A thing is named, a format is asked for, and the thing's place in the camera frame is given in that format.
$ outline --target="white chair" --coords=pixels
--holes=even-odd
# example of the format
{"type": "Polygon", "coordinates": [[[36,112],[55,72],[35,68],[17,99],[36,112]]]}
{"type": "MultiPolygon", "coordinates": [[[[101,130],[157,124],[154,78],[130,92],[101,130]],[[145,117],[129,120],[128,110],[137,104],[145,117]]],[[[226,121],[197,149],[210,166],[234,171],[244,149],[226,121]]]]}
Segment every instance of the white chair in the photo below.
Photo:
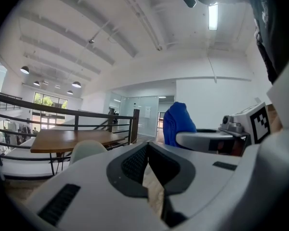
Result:
{"type": "Polygon", "coordinates": [[[69,165],[87,156],[92,156],[103,152],[107,152],[107,150],[100,142],[94,140],[81,141],[74,147],[69,165]]]}

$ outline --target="white poster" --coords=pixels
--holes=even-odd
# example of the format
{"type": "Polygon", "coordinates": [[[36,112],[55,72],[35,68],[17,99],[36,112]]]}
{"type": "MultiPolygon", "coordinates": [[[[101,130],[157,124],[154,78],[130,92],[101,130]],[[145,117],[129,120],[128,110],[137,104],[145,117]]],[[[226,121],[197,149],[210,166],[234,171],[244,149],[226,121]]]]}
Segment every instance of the white poster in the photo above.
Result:
{"type": "Polygon", "coordinates": [[[151,107],[150,107],[150,106],[146,106],[146,107],[145,107],[144,117],[145,117],[145,118],[150,118],[150,113],[151,113],[151,107]]]}

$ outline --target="white ceiling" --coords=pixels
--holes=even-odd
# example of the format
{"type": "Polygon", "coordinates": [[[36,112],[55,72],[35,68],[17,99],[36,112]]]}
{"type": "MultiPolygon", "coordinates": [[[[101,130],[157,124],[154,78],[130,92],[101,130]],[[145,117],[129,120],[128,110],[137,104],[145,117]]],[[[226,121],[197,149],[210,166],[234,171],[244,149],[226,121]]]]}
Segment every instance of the white ceiling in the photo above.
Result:
{"type": "Polygon", "coordinates": [[[20,65],[28,65],[42,77],[84,84],[158,51],[244,52],[254,32],[245,4],[220,5],[217,31],[208,30],[207,6],[190,9],[182,0],[23,0],[15,13],[8,40],[17,41],[14,59],[22,63],[10,61],[10,67],[20,75],[20,65]]]}

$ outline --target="tree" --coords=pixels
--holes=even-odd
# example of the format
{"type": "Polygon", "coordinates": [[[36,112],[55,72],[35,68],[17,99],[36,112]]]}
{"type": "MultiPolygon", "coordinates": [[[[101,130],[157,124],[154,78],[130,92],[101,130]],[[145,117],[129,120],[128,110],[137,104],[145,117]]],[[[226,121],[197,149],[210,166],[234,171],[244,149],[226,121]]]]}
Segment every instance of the tree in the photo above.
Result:
{"type": "Polygon", "coordinates": [[[67,100],[65,100],[64,102],[63,102],[63,104],[62,104],[62,109],[66,109],[66,106],[67,106],[67,100]]]}
{"type": "Polygon", "coordinates": [[[46,105],[46,106],[52,106],[52,105],[53,105],[53,102],[52,102],[52,100],[50,99],[50,97],[44,96],[44,98],[43,98],[43,105],[46,105]]]}
{"type": "Polygon", "coordinates": [[[42,104],[42,98],[40,97],[40,94],[37,92],[35,93],[33,103],[42,104]]]}

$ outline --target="blue cloth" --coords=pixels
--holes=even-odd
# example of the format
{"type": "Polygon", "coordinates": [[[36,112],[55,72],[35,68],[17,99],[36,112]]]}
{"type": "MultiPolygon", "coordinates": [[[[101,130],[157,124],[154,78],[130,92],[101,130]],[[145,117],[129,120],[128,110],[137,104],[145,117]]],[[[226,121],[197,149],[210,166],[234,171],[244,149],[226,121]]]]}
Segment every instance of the blue cloth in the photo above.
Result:
{"type": "Polygon", "coordinates": [[[175,102],[165,113],[163,120],[163,133],[165,144],[181,147],[175,141],[178,132],[197,132],[185,103],[175,102]]]}

